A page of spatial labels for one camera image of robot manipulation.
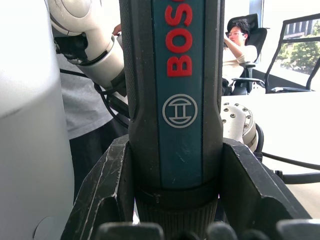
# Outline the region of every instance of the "person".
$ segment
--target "person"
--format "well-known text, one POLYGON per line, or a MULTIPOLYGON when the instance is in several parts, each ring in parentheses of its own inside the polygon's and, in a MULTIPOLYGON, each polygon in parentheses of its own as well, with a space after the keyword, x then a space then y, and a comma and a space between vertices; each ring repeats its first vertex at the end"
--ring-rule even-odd
POLYGON ((250 38, 250 25, 244 19, 235 21, 230 28, 228 36, 224 34, 222 59, 222 95, 227 95, 232 90, 234 78, 239 78, 244 68, 239 64, 254 62, 257 57, 257 49, 253 45, 247 45, 250 38))
MULTIPOLYGON (((60 69, 81 73, 65 56, 57 54, 60 69)), ((62 100, 74 171, 74 200, 82 182, 112 141, 128 134, 108 112, 91 79, 60 74, 62 100)), ((129 120, 118 114, 125 123, 129 120)))

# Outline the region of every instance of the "glasses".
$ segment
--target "glasses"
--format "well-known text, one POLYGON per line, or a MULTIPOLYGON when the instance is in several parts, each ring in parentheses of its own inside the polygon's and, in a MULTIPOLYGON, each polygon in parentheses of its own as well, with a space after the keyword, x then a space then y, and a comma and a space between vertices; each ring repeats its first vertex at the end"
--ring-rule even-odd
POLYGON ((239 36, 239 34, 244 35, 244 33, 242 32, 229 32, 228 37, 232 37, 232 36, 237 37, 239 36))

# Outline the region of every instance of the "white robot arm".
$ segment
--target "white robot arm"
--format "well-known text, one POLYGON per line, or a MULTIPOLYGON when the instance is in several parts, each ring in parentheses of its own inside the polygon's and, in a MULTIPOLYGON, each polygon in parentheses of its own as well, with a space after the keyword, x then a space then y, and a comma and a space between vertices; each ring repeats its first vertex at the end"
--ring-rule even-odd
POLYGON ((106 91, 125 81, 120 43, 108 30, 100 0, 48 0, 58 50, 106 91))

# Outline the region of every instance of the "office chair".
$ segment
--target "office chair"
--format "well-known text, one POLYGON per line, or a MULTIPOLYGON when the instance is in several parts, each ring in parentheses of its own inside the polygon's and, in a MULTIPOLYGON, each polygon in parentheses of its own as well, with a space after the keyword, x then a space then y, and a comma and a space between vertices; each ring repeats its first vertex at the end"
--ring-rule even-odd
POLYGON ((283 44, 320 42, 320 36, 304 37, 304 35, 302 35, 302 37, 299 38, 299 36, 292 37, 292 35, 288 36, 288 34, 287 34, 288 33, 287 31, 288 31, 288 28, 290 25, 295 24, 295 26, 299 26, 300 23, 309 22, 309 21, 316 21, 316 20, 320 20, 320 13, 283 21, 282 29, 281 29, 281 33, 280 33, 280 38, 279 38, 279 42, 278 42, 278 47, 274 53, 274 56, 272 58, 270 65, 264 75, 264 79, 260 80, 260 79, 256 79, 256 78, 247 78, 247 79, 243 78, 243 80, 241 80, 242 78, 234 78, 232 80, 238 82, 238 79, 240 79, 239 81, 245 81, 247 83, 253 83, 253 82, 260 83, 260 85, 264 86, 266 94, 296 93, 296 92, 311 92, 311 91, 313 91, 313 90, 311 90, 311 82, 320 68, 320 57, 317 59, 317 61, 314 64, 314 68, 309 75, 309 78, 307 80, 305 88, 274 87, 272 89, 269 89, 269 75, 270 75, 272 67, 274 66, 274 63, 277 60, 277 57, 279 55, 279 52, 280 52, 283 44))
POLYGON ((238 20, 246 20, 250 25, 250 38, 248 39, 247 45, 255 46, 258 57, 254 62, 244 62, 240 64, 240 66, 242 66, 244 70, 240 77, 232 79, 235 81, 235 83, 234 90, 231 92, 231 95, 247 95, 252 90, 253 82, 256 82, 248 80, 253 80, 252 70, 256 66, 256 62, 265 43, 268 31, 267 28, 259 27, 258 14, 255 13, 246 16, 238 16, 230 19, 227 25, 228 32, 231 31, 232 24, 238 20))

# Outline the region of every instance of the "bosch screwdriver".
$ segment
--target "bosch screwdriver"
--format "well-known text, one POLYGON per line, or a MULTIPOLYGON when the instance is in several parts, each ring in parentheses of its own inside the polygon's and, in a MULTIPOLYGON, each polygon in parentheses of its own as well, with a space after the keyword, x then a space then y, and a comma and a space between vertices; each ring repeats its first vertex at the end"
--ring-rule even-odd
POLYGON ((204 236, 223 147, 224 1, 119 3, 140 221, 204 236))

